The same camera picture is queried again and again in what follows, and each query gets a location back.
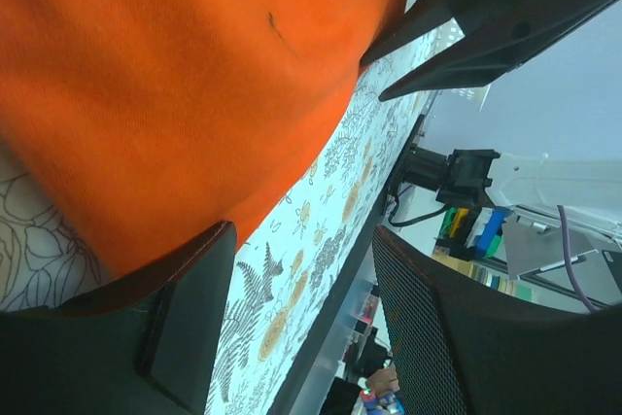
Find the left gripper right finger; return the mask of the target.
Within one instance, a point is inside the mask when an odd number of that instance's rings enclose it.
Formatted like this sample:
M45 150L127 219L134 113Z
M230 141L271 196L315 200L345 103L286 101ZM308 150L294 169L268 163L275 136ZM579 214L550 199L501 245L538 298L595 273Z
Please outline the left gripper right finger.
M409 414L617 414L621 309L497 292L378 226L372 253Z

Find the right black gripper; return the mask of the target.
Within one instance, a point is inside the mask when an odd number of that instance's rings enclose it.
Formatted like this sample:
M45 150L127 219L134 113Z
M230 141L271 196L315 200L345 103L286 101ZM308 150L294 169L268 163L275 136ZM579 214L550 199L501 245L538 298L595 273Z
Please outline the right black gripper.
M617 0L417 0L363 54L367 66L454 18L464 37L384 89L480 87L531 60Z

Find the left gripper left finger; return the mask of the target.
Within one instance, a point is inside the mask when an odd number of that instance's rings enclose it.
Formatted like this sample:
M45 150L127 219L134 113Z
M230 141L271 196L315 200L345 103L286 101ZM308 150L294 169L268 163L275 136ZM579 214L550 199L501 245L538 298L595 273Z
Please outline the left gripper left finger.
M208 398L237 234L187 244L56 308L1 316L5 414L200 414Z

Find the orange t-shirt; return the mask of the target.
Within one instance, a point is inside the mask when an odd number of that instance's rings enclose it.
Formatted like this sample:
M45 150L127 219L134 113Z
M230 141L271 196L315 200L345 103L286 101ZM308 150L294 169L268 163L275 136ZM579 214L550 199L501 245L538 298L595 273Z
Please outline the orange t-shirt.
M114 273L247 239L342 119L406 0L1 0L3 207L56 207Z

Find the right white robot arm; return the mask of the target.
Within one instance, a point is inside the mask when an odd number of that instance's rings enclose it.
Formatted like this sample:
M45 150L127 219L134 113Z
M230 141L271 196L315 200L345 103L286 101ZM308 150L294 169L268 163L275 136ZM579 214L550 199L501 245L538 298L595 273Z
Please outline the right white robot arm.
M486 86L535 58L618 0L416 0L364 53L370 64L454 20L461 40L382 93L382 100L421 91ZM494 155L488 173L465 182L493 206L617 209L619 159L551 160Z

